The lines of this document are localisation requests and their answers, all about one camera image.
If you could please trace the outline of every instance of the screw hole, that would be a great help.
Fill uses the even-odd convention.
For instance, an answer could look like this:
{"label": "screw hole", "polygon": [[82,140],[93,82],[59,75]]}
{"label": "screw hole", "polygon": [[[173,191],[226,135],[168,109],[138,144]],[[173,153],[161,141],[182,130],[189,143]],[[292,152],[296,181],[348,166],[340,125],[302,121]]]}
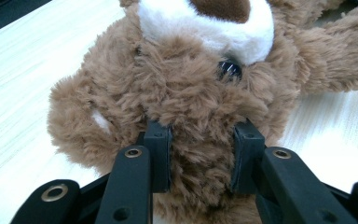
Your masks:
{"label": "screw hole", "polygon": [[125,155],[128,158],[139,157],[142,154],[142,151],[137,148],[132,148],[126,151]]}
{"label": "screw hole", "polygon": [[283,150],[273,150],[272,152],[276,157],[280,158],[280,159],[290,159],[292,157],[292,155],[287,152],[287,151],[283,151]]}
{"label": "screw hole", "polygon": [[113,214],[113,218],[116,221],[124,221],[124,220],[127,220],[129,217],[130,217],[130,209],[129,208],[119,208]]}
{"label": "screw hole", "polygon": [[66,185],[64,184],[51,186],[50,188],[45,190],[45,192],[43,192],[41,198],[43,202],[51,203],[63,198],[63,196],[65,196],[67,192],[68,187],[66,187]]}

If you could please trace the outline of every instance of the black metal bracket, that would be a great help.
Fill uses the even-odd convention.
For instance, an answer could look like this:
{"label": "black metal bracket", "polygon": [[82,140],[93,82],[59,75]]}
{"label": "black metal bracket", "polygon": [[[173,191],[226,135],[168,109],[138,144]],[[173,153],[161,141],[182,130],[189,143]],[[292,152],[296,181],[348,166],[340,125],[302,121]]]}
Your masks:
{"label": "black metal bracket", "polygon": [[[152,194],[171,184],[171,143],[171,127],[148,121],[110,174],[82,189],[72,180],[48,182],[11,223],[152,223]],[[266,148],[250,121],[235,125],[234,143],[231,191],[256,194],[263,223],[358,223],[358,183],[351,194],[323,184],[294,151]]]}

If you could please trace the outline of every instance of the brown fluffy fur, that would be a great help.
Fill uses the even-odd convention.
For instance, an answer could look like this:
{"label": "brown fluffy fur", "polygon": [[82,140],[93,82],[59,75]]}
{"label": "brown fluffy fur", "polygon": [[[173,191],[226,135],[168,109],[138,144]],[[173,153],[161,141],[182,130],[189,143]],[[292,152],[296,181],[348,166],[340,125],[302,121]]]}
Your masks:
{"label": "brown fluffy fur", "polygon": [[[242,80],[229,82],[217,78],[225,58],[196,38],[142,39],[132,2],[121,2],[126,17],[98,37],[74,76],[52,89],[53,143],[73,161],[107,173],[147,119],[171,124],[172,190],[154,196],[157,214],[175,223],[258,222],[253,196],[228,190],[232,127],[248,118],[274,145],[300,94],[358,90],[358,8],[308,30],[339,1],[271,0],[273,49],[265,62],[244,66]],[[91,118],[93,109],[110,122],[110,134]]]}

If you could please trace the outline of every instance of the brown teddy bear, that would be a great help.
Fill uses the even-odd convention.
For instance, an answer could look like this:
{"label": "brown teddy bear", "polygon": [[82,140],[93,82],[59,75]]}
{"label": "brown teddy bear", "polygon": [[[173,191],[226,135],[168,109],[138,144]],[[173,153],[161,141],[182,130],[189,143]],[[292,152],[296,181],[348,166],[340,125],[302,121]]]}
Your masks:
{"label": "brown teddy bear", "polygon": [[110,171],[148,119],[172,125],[172,186],[154,195],[177,223],[259,222],[229,190],[233,126],[275,145],[301,94],[358,90],[358,8],[311,27],[341,0],[121,0],[72,77],[52,90],[48,131],[70,159]]}

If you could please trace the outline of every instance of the white table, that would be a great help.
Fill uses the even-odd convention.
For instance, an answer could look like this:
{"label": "white table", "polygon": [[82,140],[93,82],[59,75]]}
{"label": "white table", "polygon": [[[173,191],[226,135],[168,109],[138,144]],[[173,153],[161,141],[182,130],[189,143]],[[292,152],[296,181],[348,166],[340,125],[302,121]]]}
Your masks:
{"label": "white table", "polygon": [[[55,154],[48,95],[76,71],[96,35],[123,15],[117,1],[53,0],[0,30],[0,223],[50,180],[73,179],[83,187],[99,176]],[[350,191],[358,181],[358,91],[305,98],[282,145],[322,181]]]}

